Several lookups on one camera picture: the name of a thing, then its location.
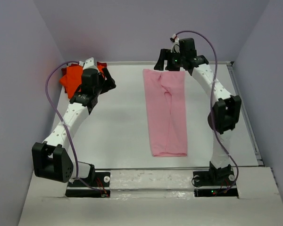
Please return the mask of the pink t shirt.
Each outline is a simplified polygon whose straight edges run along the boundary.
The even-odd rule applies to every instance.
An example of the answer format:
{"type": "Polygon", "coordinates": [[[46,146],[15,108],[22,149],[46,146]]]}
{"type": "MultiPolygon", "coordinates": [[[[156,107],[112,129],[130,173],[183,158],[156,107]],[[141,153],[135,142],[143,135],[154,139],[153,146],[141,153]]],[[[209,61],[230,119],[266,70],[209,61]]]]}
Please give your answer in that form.
{"type": "Polygon", "coordinates": [[[144,69],[143,82],[152,155],[187,156],[185,72],[144,69]]]}

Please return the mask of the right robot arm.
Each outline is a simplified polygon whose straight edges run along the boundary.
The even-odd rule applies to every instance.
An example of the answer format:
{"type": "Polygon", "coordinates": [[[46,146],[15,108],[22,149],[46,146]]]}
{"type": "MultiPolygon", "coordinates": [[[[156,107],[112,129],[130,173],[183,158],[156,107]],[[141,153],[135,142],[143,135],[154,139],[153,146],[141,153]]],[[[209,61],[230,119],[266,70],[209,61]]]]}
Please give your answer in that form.
{"type": "Polygon", "coordinates": [[[224,182],[234,182],[229,144],[232,131],[239,121],[241,98],[231,94],[216,78],[208,60],[198,55],[193,38],[180,39],[174,35],[170,39],[171,49],[161,49],[155,70],[179,71],[183,68],[203,88],[210,98],[208,124],[213,132],[213,153],[206,171],[195,171],[192,182],[195,187],[218,186],[224,182]]]}

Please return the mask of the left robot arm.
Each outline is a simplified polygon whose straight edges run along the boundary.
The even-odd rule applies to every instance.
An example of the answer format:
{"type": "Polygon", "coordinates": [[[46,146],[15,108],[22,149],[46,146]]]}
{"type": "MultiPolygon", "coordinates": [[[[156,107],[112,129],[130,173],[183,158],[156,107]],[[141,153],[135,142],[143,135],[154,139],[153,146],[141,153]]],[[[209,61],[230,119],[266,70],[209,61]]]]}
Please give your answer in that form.
{"type": "Polygon", "coordinates": [[[71,159],[68,150],[74,148],[72,139],[85,119],[91,114],[98,102],[99,95],[116,88],[115,80],[108,69],[84,69],[82,83],[69,100],[60,122],[41,143],[32,147],[33,169],[35,176],[66,183],[78,179],[84,186],[95,180],[95,167],[79,162],[77,154],[71,159]]]}

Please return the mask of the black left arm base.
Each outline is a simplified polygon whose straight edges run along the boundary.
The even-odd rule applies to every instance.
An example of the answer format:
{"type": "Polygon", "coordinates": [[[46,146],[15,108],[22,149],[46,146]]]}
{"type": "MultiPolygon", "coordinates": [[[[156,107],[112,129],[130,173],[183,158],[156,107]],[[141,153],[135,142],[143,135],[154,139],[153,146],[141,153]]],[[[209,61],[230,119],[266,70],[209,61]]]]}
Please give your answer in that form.
{"type": "Polygon", "coordinates": [[[95,171],[95,177],[82,178],[68,182],[65,196],[68,198],[109,198],[110,197],[109,171],[95,171]]]}

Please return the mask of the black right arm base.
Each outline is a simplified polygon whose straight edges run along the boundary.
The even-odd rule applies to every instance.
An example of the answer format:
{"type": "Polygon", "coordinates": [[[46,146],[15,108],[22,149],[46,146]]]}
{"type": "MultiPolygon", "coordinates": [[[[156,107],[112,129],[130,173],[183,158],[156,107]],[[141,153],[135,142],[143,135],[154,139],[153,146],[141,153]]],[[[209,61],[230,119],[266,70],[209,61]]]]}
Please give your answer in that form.
{"type": "Polygon", "coordinates": [[[234,173],[225,176],[218,181],[213,181],[209,177],[208,171],[194,171],[191,184],[194,186],[194,197],[237,197],[238,190],[236,184],[233,185],[235,179],[234,173]]]}

